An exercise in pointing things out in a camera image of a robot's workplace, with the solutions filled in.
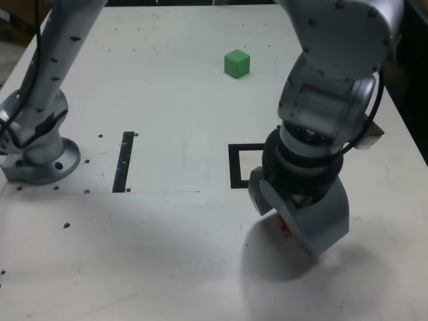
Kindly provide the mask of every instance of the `red object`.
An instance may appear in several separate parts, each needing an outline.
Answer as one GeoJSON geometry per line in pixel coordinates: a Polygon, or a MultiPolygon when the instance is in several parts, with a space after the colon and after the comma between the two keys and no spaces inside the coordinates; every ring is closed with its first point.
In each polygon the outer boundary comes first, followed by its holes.
{"type": "Polygon", "coordinates": [[[282,216],[278,213],[278,219],[281,222],[282,227],[288,232],[290,233],[290,235],[293,235],[292,230],[288,227],[286,220],[282,218],[282,216]]]}

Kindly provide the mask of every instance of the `black tape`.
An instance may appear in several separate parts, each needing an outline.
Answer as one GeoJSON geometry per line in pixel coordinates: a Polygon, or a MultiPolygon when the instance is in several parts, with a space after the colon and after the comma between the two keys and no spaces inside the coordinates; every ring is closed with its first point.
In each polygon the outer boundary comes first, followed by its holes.
{"type": "Polygon", "coordinates": [[[113,193],[125,192],[133,142],[134,132],[124,132],[122,137],[122,145],[120,146],[118,166],[116,167],[116,175],[114,176],[113,193]]]}
{"type": "Polygon", "coordinates": [[[247,189],[248,181],[241,178],[241,163],[239,151],[263,150],[265,144],[229,144],[229,172],[231,189],[247,189]]]}

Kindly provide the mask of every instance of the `white tabletop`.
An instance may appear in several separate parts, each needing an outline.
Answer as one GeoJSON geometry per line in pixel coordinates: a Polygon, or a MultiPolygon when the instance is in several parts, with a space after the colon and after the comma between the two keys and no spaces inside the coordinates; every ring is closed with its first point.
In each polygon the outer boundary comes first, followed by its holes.
{"type": "Polygon", "coordinates": [[[103,10],[62,86],[79,167],[21,191],[0,176],[0,319],[428,320],[428,170],[386,91],[386,134],[340,173],[350,232],[318,259],[230,188],[227,145],[279,124],[300,52],[276,5],[103,10]],[[234,49],[251,56],[240,80],[223,73],[234,49]],[[124,131],[131,192],[113,194],[124,131]]]}

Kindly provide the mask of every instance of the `black square frame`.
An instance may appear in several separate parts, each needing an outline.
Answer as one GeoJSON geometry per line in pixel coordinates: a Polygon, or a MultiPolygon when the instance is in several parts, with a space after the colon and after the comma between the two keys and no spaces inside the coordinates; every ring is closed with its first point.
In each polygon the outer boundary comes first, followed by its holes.
{"type": "Polygon", "coordinates": [[[241,163],[239,152],[241,150],[263,150],[265,144],[229,144],[229,172],[231,189],[247,189],[248,180],[241,178],[241,163]]]}

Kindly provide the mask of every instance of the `robotic arm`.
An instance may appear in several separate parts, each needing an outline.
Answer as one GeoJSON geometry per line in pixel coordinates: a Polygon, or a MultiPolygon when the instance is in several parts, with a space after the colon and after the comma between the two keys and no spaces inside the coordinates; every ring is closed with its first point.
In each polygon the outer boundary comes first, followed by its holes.
{"type": "MultiPolygon", "coordinates": [[[[306,252],[318,255],[348,232],[348,199],[338,174],[343,154],[374,117],[376,108],[368,120],[364,116],[375,86],[372,74],[393,46],[403,0],[277,2],[288,12],[303,52],[280,98],[282,125],[266,140],[249,194],[261,215],[276,209],[306,252]]],[[[53,183],[77,167],[77,145],[58,132],[68,111],[60,86],[105,4],[56,0],[41,53],[35,53],[21,89],[0,105],[8,181],[53,183]]],[[[377,105],[382,90],[380,82],[377,105]]]]}
{"type": "Polygon", "coordinates": [[[349,230],[338,174],[343,154],[360,141],[379,107],[381,66],[398,32],[403,1],[278,3],[303,52],[280,98],[282,124],[266,140],[263,167],[251,172],[249,194],[261,215],[276,209],[306,253],[319,255],[349,230]],[[366,120],[374,72],[380,72],[378,96],[366,120]]]}
{"type": "Polygon", "coordinates": [[[78,166],[79,148],[58,132],[68,112],[60,86],[106,2],[55,1],[37,45],[40,56],[36,50],[21,88],[0,105],[0,147],[8,153],[2,169],[8,181],[50,184],[78,166]]]}

